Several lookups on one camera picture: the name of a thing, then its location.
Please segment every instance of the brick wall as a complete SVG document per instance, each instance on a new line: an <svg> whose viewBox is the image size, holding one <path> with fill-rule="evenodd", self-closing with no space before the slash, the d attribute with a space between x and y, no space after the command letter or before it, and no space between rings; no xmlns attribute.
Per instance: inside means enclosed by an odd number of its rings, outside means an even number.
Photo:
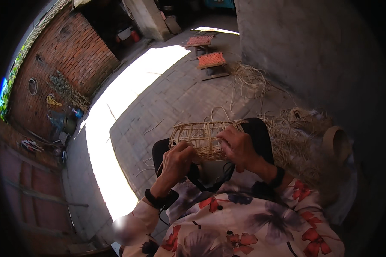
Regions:
<svg viewBox="0 0 386 257"><path fill-rule="evenodd" d="M33 160L46 167L49 167L52 170L60 169L60 165L58 164L57 157L55 157L52 152L42 151L42 152L36 152L35 154L33 154L31 152L28 152L26 149L23 149L20 145L20 142L22 140L27 139L27 137L25 136L29 136L29 135L27 133L21 135L13 127L11 127L9 124L6 124L1 119L0 119L0 136L2 137L3 142L7 146L21 153L23 156L29 158L30 160ZM37 144L41 147L45 147L41 143L37 142Z"/></svg>
<svg viewBox="0 0 386 257"><path fill-rule="evenodd" d="M52 124L48 110L68 112L68 105L46 82L56 70L82 95L91 97L100 83L119 65L119 61L104 44L81 13L71 12L71 4L46 26L29 50L18 72L10 98L14 120L37 135L52 140ZM36 59L40 55L44 63ZM28 90L30 78L38 81L37 94ZM62 106L47 107L46 96L54 94Z"/></svg>

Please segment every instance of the black wrist strap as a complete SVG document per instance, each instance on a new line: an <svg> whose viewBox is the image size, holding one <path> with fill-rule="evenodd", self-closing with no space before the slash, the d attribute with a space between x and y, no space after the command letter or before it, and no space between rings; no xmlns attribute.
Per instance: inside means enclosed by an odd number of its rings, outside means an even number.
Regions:
<svg viewBox="0 0 386 257"><path fill-rule="evenodd" d="M144 192L146 199L153 204L153 207L160 210L167 210L176 200L179 198L179 194L173 189L170 190L169 194L165 198L155 198L151 193L150 189L146 189Z"/></svg>
<svg viewBox="0 0 386 257"><path fill-rule="evenodd" d="M271 188L278 188L282 182L283 182L283 177L284 177L284 169L281 167L277 167L277 174L276 177L272 179L272 181L269 183L269 186Z"/></svg>

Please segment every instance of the wooden stool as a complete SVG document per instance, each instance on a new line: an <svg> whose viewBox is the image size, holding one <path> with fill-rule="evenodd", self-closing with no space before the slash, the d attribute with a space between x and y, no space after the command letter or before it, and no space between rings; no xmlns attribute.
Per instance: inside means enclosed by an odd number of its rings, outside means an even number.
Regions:
<svg viewBox="0 0 386 257"><path fill-rule="evenodd" d="M208 45L211 44L211 39L213 38L213 35L206 35L206 36L197 36L197 37L191 37L189 38L189 41L186 43L184 47L195 47L196 48L196 56L197 56L197 50L205 51L206 54L209 53L209 47Z"/></svg>
<svg viewBox="0 0 386 257"><path fill-rule="evenodd" d="M207 76L204 77L202 81L219 78L219 77L225 77L229 75L229 73L224 67L224 65L226 64L226 60L223 58L222 52L203 54L201 56L198 56L198 60L199 60L199 65L197 66L197 69L206 69L206 74L207 74ZM209 72L207 69L211 67L217 67L217 66L220 66L220 68L222 68L224 72L209 76Z"/></svg>

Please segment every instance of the woven basket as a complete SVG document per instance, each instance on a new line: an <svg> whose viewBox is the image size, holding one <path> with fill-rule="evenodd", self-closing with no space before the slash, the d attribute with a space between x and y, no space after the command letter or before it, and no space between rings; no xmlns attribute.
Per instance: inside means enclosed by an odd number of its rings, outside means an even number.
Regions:
<svg viewBox="0 0 386 257"><path fill-rule="evenodd" d="M173 126L169 148L175 147L180 141L187 141L196 149L200 161L226 160L226 154L221 150L217 133L233 125L238 131L244 132L242 123L248 121L209 121L178 124Z"/></svg>

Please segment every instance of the paved ground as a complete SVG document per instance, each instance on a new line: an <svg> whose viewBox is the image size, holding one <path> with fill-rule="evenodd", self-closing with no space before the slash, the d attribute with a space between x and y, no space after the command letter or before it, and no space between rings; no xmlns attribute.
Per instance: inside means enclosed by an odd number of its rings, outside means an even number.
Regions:
<svg viewBox="0 0 386 257"><path fill-rule="evenodd" d="M238 31L234 17L210 16L196 22L192 29L199 26ZM144 63L151 67L138 66L132 70L131 64L113 74L70 141L63 182L69 202L89 204L88 208L70 208L74 225L83 238L97 235L107 244L113 242L110 230L113 219L128 214L137 199L143 197L145 189L154 183L154 170L144 160L151 157L156 141L170 136L174 124L203 121L215 106L222 106L231 120L260 113L259 99L244 99L236 93L233 94L234 114L231 113L233 76L201 81L205 71L197 70L198 61L190 60L196 57L193 49L188 53L178 47L194 33L186 30L165 43L154 43L153 50L146 53L156 55ZM240 60L237 34L216 34L212 47L223 52L229 66ZM165 49L170 51L163 55ZM134 64L146 59L145 56ZM135 75L141 69L146 70ZM262 111L292 106L293 100L287 93L269 92ZM227 119L221 108L214 110L213 117L214 120ZM167 221L165 213L162 218ZM152 235L160 242L166 230L167 226L159 221Z"/></svg>

